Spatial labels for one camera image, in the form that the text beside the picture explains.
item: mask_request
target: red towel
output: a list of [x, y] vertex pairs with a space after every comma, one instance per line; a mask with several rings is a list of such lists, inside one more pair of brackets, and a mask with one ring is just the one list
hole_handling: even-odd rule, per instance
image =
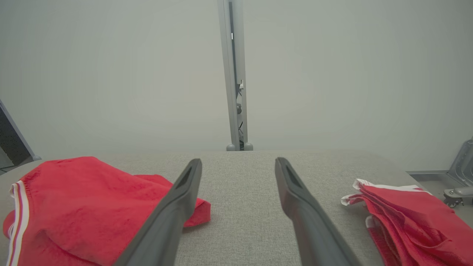
[[[11, 187], [7, 265], [112, 265], [171, 186], [93, 157], [45, 162]], [[184, 226], [208, 221], [210, 203], [198, 198]]]
[[473, 229], [429, 192], [362, 179], [353, 187], [361, 194], [343, 197], [342, 204], [366, 203], [372, 214], [366, 226], [386, 266], [473, 265]]

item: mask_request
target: white wall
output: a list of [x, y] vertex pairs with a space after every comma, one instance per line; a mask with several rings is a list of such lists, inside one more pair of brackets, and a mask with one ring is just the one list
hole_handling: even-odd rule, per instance
[[473, 133], [473, 1], [244, 4], [255, 150], [359, 149], [446, 170]]
[[215, 0], [1, 0], [0, 99], [43, 159], [225, 150]]

